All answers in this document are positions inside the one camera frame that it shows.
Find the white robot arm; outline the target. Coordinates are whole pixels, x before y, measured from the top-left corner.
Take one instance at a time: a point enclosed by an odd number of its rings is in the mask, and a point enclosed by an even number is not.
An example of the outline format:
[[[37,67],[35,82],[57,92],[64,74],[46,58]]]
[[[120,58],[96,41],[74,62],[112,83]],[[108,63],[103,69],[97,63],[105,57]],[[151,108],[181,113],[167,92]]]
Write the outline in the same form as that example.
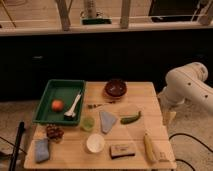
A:
[[[192,62],[171,69],[165,76],[166,86],[158,94],[163,124],[168,126],[176,116],[174,107],[190,100],[213,115],[213,88],[205,84],[207,67],[200,62]]]

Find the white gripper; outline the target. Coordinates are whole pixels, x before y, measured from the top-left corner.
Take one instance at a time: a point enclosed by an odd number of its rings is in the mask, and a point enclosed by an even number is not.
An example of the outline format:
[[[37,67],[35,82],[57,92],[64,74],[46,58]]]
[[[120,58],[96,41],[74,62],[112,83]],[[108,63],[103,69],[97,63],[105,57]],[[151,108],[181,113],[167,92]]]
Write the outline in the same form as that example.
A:
[[[163,116],[163,124],[165,126],[168,126],[171,124],[171,122],[175,118],[176,112],[173,110],[173,107],[171,105],[167,105],[164,103],[161,103],[161,109],[162,109],[162,116]]]

